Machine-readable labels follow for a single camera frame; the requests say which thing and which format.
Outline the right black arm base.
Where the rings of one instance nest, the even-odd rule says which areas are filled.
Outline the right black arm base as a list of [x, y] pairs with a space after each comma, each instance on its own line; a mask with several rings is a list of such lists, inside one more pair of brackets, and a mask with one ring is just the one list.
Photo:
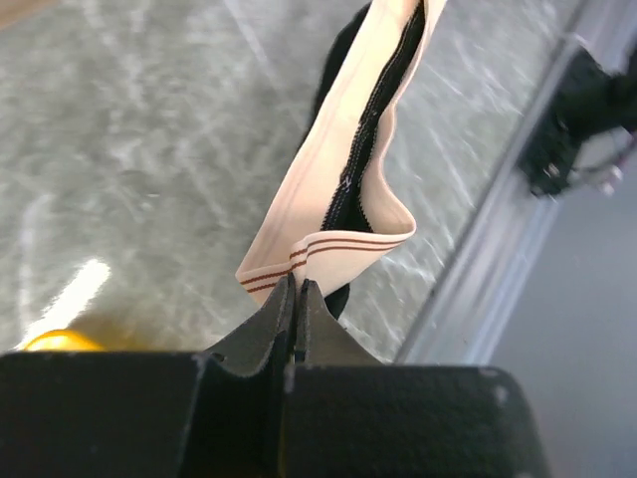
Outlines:
[[[618, 128], [630, 134], [625, 146], [593, 165], [575, 164], [587, 142]], [[578, 48], [519, 161], [531, 194], [556, 196], [585, 183], [610, 186], [635, 153], [636, 53], [630, 53], [623, 71], [609, 74]]]

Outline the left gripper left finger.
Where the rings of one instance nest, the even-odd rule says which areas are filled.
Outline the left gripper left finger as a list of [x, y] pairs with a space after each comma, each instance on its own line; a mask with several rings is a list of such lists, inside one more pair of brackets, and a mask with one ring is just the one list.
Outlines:
[[295, 305], [296, 280], [288, 274], [252, 317], [208, 350], [201, 451], [213, 477], [277, 474]]

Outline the black underwear beige waistband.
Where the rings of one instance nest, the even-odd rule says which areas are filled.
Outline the black underwear beige waistband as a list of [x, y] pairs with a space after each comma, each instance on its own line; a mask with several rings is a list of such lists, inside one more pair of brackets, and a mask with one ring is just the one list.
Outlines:
[[383, 165], [397, 104], [443, 10], [373, 1], [336, 37], [307, 135], [236, 273], [256, 303], [288, 275], [330, 295], [415, 233]]

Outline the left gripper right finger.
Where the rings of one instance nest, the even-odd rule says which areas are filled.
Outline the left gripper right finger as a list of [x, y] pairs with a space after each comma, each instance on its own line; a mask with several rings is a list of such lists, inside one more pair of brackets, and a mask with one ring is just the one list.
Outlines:
[[381, 363], [304, 281], [295, 363], [286, 372], [286, 475], [386, 477], [387, 392]]

